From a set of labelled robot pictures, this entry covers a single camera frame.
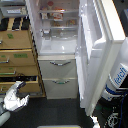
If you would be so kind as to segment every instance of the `wooden drawer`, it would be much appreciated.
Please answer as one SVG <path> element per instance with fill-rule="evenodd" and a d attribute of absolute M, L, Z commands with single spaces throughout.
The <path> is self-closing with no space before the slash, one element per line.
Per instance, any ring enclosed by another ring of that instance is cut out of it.
<path fill-rule="evenodd" d="M 27 65 L 35 65 L 35 61 L 31 49 L 0 51 L 0 67 L 27 66 Z"/>
<path fill-rule="evenodd" d="M 77 78 L 74 60 L 38 60 L 42 78 Z"/>
<path fill-rule="evenodd" d="M 43 80 L 47 99 L 76 98 L 78 93 L 77 79 Z"/>
<path fill-rule="evenodd" d="M 0 49 L 31 48 L 28 31 L 3 31 L 0 32 Z"/>
<path fill-rule="evenodd" d="M 11 76 L 37 76 L 38 70 L 36 66 L 24 66 L 24 67 L 0 67 L 0 77 Z"/>
<path fill-rule="evenodd" d="M 8 89 L 14 84 L 15 82 L 0 82 L 0 94 L 6 93 Z M 29 92 L 40 92 L 38 77 L 36 81 L 28 81 L 26 85 L 20 89 L 20 93 L 29 93 Z"/>

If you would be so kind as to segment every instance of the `glass shelf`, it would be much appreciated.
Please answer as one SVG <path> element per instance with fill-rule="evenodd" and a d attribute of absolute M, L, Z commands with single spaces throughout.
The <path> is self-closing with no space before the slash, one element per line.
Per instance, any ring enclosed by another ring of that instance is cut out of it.
<path fill-rule="evenodd" d="M 63 17 L 63 20 L 57 20 L 57 19 L 54 19 L 54 17 L 48 17 L 48 19 L 42 19 L 43 21 L 44 20 L 50 20 L 50 21 L 67 21 L 67 20 L 77 20 L 78 17 Z"/>
<path fill-rule="evenodd" d="M 38 13 L 78 13 L 79 9 L 66 9 L 66 10 L 40 10 Z"/>
<path fill-rule="evenodd" d="M 51 27 L 52 30 L 64 30 L 64 29 L 78 29 L 78 25 L 73 25 L 73 26 L 69 26 L 69 27 Z"/>
<path fill-rule="evenodd" d="M 50 27 L 50 28 L 47 28 L 47 27 L 43 27 L 42 29 L 51 29 L 51 30 L 75 30 L 75 29 L 78 29 L 78 25 L 73 25 L 73 26 L 68 26 L 68 27 L 65 27 L 65 26 L 61 26 L 61 27 Z"/>

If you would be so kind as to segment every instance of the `cabinet handle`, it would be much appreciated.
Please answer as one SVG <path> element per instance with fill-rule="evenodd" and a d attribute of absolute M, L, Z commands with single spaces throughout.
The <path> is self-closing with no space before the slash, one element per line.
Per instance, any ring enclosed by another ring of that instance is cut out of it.
<path fill-rule="evenodd" d="M 9 59 L 7 59 L 7 61 L 0 61 L 0 64 L 8 63 L 8 62 L 9 62 Z"/>
<path fill-rule="evenodd" d="M 70 81 L 69 80 L 66 80 L 66 81 L 61 82 L 61 81 L 55 81 L 55 80 L 53 80 L 52 82 L 54 82 L 56 84 L 66 84 L 66 83 L 68 83 Z"/>
<path fill-rule="evenodd" d="M 0 75 L 15 75 L 16 74 L 16 71 L 14 72 L 8 72 L 8 73 L 0 73 Z"/>
<path fill-rule="evenodd" d="M 8 89 L 5 89 L 5 88 L 6 88 L 6 86 L 2 86 L 0 89 L 0 92 L 4 92 L 4 93 L 7 92 Z"/>
<path fill-rule="evenodd" d="M 56 65 L 56 66 L 64 66 L 64 65 L 67 65 L 67 64 L 71 63 L 71 61 L 68 61 L 68 62 L 63 63 L 63 64 L 57 64 L 55 61 L 50 61 L 50 63 L 51 63 L 51 64 L 54 64 L 54 65 Z"/>

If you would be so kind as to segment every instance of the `floor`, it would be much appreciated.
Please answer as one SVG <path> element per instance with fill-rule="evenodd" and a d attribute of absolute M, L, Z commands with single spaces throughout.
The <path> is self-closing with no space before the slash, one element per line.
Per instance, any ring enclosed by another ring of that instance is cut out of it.
<path fill-rule="evenodd" d="M 128 0 L 122 3 L 113 0 L 120 15 L 123 9 L 128 8 Z M 99 124 L 103 128 L 106 117 L 102 114 L 102 106 L 97 105 L 93 115 L 98 117 Z M 109 115 L 111 109 L 105 108 Z M 46 98 L 30 99 L 27 107 L 19 112 L 12 112 L 11 118 L 1 128 L 36 128 L 42 125 L 79 125 L 83 128 L 93 128 L 93 121 L 87 117 L 84 109 L 79 106 L 77 99 L 47 100 Z"/>

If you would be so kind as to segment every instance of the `refrigerator door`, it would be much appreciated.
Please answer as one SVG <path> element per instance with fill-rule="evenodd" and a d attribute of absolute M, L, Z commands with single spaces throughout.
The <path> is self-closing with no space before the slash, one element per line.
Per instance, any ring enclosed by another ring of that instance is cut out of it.
<path fill-rule="evenodd" d="M 76 65 L 87 115 L 93 113 L 124 39 L 112 0 L 80 0 Z"/>

